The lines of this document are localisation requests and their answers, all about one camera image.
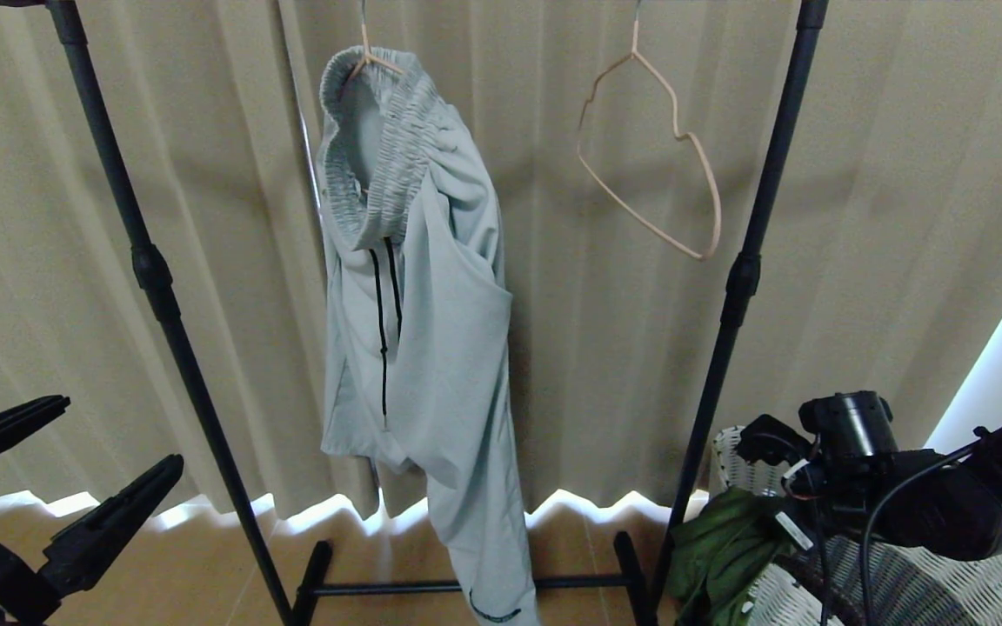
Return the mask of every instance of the empty hanger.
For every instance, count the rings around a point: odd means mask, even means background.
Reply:
[[[712,256],[713,250],[716,249],[716,242],[721,237],[721,197],[718,195],[718,190],[716,190],[716,181],[713,181],[713,170],[711,169],[710,163],[708,163],[708,159],[706,158],[706,151],[702,149],[701,143],[698,142],[698,137],[695,137],[693,132],[679,132],[679,98],[678,95],[675,95],[675,89],[671,88],[671,84],[667,82],[667,79],[663,78],[663,75],[660,75],[659,71],[657,71],[655,67],[652,67],[652,64],[648,62],[648,59],[645,59],[636,48],[636,40],[639,39],[640,35],[641,1],[642,0],[636,0],[636,16],[633,17],[632,20],[632,49],[629,51],[628,55],[625,55],[620,60],[610,64],[608,68],[605,68],[604,72],[601,72],[601,74],[597,75],[597,77],[593,79],[593,88],[590,90],[590,96],[585,99],[585,102],[582,102],[582,114],[579,118],[577,118],[577,134],[579,135],[579,137],[577,137],[577,159],[582,162],[582,167],[585,167],[585,170],[592,175],[593,179],[597,182],[597,185],[601,185],[601,189],[604,189],[605,193],[611,195],[611,197],[615,199],[616,203],[619,203],[624,210],[628,210],[629,214],[632,214],[632,217],[636,217],[636,220],[640,221],[641,224],[647,227],[648,230],[651,230],[657,237],[667,241],[672,246],[675,246],[679,252],[685,253],[696,260],[706,260],[708,257]],[[593,171],[593,167],[590,167],[590,164],[585,161],[585,158],[582,155],[582,122],[585,119],[585,110],[587,110],[589,105],[593,103],[593,99],[595,99],[595,96],[597,95],[597,84],[600,83],[601,79],[605,78],[605,76],[607,76],[611,71],[623,66],[623,64],[633,59],[639,61],[639,63],[647,69],[649,74],[655,76],[656,80],[659,80],[659,83],[662,84],[663,90],[667,91],[667,95],[671,96],[671,131],[673,132],[673,137],[675,137],[675,141],[690,139],[691,145],[695,147],[695,151],[698,153],[698,160],[702,163],[702,171],[706,174],[708,191],[710,191],[710,197],[713,199],[713,231],[710,235],[708,247],[704,250],[704,252],[695,252],[695,250],[681,244],[681,242],[676,240],[675,237],[664,233],[663,230],[655,224],[652,224],[651,221],[644,219],[639,213],[636,212],[635,209],[632,208],[632,206],[629,206],[627,202],[621,199],[620,195],[613,193],[613,190],[609,189],[609,185],[602,181],[600,175],[597,175],[595,171]]]
[[[362,60],[359,61],[357,66],[354,66],[354,71],[351,71],[351,75],[346,77],[346,81],[350,82],[355,76],[365,68],[367,64],[377,63],[383,68],[387,68],[397,72],[397,74],[405,74],[402,68],[395,66],[395,64],[390,63],[386,59],[379,58],[375,56],[373,52],[370,51],[370,35],[366,32],[366,0],[362,0]]]

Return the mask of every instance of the beige curtain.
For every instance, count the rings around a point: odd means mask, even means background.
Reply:
[[[417,52],[473,131],[505,220],[524,495],[667,503],[795,38],[797,3],[644,3],[641,47],[678,89],[722,193],[719,253],[688,260],[574,157],[590,80],[633,3],[375,0],[371,38]],[[365,461],[319,453],[324,278],[306,143],[355,3],[84,3],[100,82],[175,276],[250,496],[290,515]],[[700,245],[708,199],[635,68],[604,84],[585,147],[624,197]],[[1002,316],[1002,3],[833,3],[715,428],[875,389],[921,445]],[[41,9],[0,9],[0,409],[72,398],[0,459],[0,494],[111,494],[168,452],[186,497],[227,502],[128,252]],[[419,477],[380,471],[391,512]]]

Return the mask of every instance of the white wicker basket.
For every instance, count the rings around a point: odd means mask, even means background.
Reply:
[[[713,440],[711,491],[729,486],[757,495],[776,495],[787,465],[749,465],[736,456],[740,427],[726,429]],[[856,544],[843,537],[828,542],[833,587],[854,606],[861,605]],[[818,559],[811,562],[818,567]],[[959,563],[922,548],[875,544],[872,550],[874,607],[880,626],[983,625],[1002,626],[1002,555],[978,563]],[[818,623],[822,603],[795,585],[782,568],[769,566],[756,583],[756,606],[748,623],[802,626]],[[831,623],[838,623],[832,617]]]

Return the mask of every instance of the floor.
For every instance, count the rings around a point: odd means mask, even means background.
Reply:
[[[43,504],[13,506],[0,511],[0,542],[37,567],[44,563],[41,550],[49,538],[81,515],[82,511],[56,518]],[[567,506],[554,507],[530,531],[533,568],[537,576],[616,573],[612,538],[617,531],[627,531],[641,566],[650,573],[663,522],[649,515],[625,507],[608,522],[595,523]],[[335,550],[329,583],[453,578],[446,552],[426,519],[406,530],[385,524],[371,536],[351,511],[339,511],[302,531],[281,522],[272,509],[262,512],[259,522],[270,537],[270,550],[290,595],[320,539],[331,539]],[[633,623],[624,590],[545,590],[539,602],[544,626]],[[660,606],[659,621],[664,626],[675,622],[670,601]],[[278,622],[234,515],[219,516],[209,507],[198,507],[166,530],[155,520],[147,523],[99,585],[64,599],[49,626],[261,626]],[[324,598],[313,623],[476,622],[460,594],[424,594]]]

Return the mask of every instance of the green cloth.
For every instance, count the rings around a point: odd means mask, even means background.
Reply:
[[[773,516],[782,498],[731,488],[675,527],[668,593],[683,602],[679,623],[698,610],[707,626],[743,626],[748,588],[776,555],[791,550]]]

